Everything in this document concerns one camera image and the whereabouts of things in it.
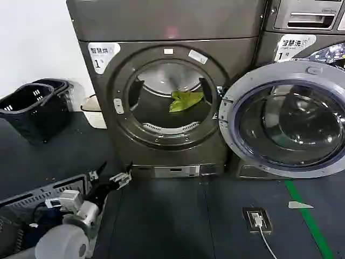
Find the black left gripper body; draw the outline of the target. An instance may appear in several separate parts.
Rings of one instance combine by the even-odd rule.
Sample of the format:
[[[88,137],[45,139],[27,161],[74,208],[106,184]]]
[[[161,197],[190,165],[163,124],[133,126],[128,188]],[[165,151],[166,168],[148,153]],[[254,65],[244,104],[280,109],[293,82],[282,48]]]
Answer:
[[[113,190],[118,190],[119,184],[114,181],[98,182],[94,184],[88,194],[85,196],[84,200],[89,201],[98,208],[103,208],[105,199],[108,194]]]

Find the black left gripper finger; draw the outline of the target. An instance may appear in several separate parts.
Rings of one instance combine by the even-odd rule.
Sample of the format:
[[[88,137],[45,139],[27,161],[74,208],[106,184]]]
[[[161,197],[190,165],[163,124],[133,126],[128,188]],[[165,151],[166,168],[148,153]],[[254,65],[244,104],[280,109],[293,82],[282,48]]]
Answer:
[[[91,171],[88,172],[88,176],[89,176],[89,180],[90,182],[93,181],[98,181],[99,176],[101,175],[101,173],[103,172],[103,170],[105,169],[107,165],[107,161],[105,161],[101,166],[99,166],[97,169],[93,169]]]
[[[129,182],[132,180],[132,166],[133,166],[133,163],[131,162],[126,167],[124,172],[121,172],[109,178],[109,182],[111,184],[111,190],[119,190],[122,187],[129,184]]]

